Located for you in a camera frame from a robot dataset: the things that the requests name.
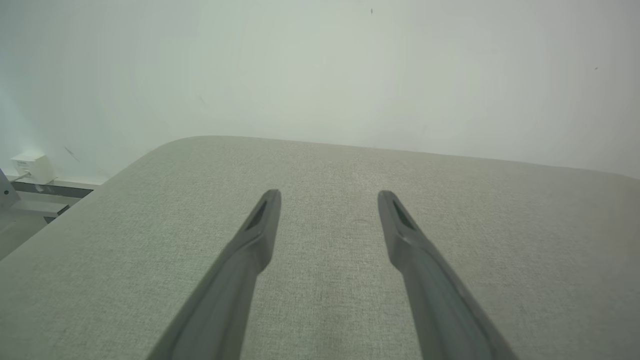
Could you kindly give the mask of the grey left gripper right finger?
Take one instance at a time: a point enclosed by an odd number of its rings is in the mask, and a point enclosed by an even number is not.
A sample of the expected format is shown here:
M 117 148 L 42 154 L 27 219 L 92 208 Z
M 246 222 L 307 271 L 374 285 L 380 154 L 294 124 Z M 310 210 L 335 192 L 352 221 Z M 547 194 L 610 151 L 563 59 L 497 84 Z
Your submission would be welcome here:
M 377 197 L 391 264 L 401 273 L 425 360 L 517 356 L 436 246 L 392 192 Z

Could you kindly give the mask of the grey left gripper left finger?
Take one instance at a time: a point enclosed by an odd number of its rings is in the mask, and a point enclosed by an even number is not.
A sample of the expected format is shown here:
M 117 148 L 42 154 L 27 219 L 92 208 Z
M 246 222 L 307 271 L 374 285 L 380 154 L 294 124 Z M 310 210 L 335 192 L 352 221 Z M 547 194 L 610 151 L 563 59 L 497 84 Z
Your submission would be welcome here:
M 149 360 L 238 360 L 258 276 L 270 264 L 281 217 L 266 191 L 205 272 L 148 355 Z

